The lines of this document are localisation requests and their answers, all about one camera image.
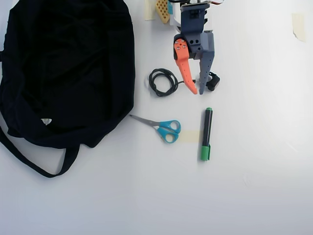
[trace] scissor blade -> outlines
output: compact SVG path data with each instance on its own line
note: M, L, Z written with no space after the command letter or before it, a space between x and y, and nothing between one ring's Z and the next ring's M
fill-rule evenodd
M140 121L142 123L145 123L146 125L149 125L149 126L159 126L160 125L160 122L156 122L156 121L151 121L151 120L147 120L147 119L144 119L144 118L141 118L141 117L137 117L135 115L130 115L132 118L136 119L137 121Z

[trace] bag handle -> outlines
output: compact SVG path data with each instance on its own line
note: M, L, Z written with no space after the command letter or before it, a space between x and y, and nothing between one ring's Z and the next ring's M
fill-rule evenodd
M65 172L69 170L69 168L72 166L74 161L77 158L79 147L73 147L73 148L67 148L65 152L65 158L63 162L62 169L60 173L58 174L50 174L46 172L45 170L41 169L39 166L32 163L30 160L28 160L15 146L14 144L8 139L8 137L5 135L3 130L0 128L0 142L22 163L29 166L33 170L37 171L39 174L47 177L47 178L54 178L59 175L63 175Z

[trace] marker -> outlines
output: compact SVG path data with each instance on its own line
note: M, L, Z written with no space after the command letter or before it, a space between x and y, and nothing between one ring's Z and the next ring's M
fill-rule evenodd
M202 161L210 160L210 151L211 151L210 135L211 135L212 116L213 116L213 110L211 108L207 108L205 110L203 140L202 140L202 148L201 148L201 160Z

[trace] white label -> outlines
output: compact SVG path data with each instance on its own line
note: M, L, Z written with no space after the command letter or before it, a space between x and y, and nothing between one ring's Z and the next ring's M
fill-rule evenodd
M43 121L43 123L47 126L52 122L52 119L43 118L43 119L41 119L41 121Z

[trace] tape piece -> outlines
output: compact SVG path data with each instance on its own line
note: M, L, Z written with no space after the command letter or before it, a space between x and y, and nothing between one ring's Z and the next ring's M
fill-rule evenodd
M292 14L292 27L294 36L302 42L306 42L306 33L304 25L304 14Z
M199 143L202 141L203 131L184 130L179 134L177 142L180 143Z
M145 0L145 21L152 21L156 15L156 1Z

